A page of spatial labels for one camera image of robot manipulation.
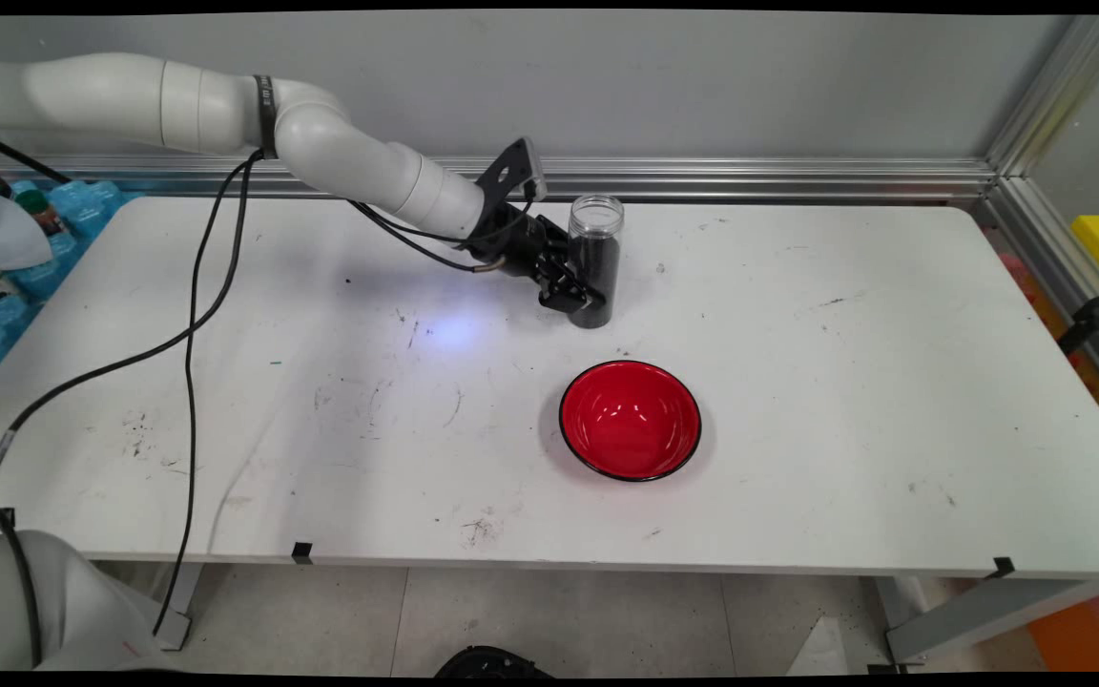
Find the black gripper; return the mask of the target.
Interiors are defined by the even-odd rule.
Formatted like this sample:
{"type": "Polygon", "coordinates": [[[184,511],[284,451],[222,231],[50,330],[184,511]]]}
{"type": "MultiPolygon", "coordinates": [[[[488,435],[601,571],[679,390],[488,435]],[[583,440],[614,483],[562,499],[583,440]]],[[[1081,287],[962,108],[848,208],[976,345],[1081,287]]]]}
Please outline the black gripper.
{"type": "Polygon", "coordinates": [[[559,313],[606,304],[606,296],[571,269],[569,232],[546,215],[514,204],[496,204],[471,231],[467,251],[475,261],[501,262],[497,270],[537,281],[539,304],[559,313]]]}

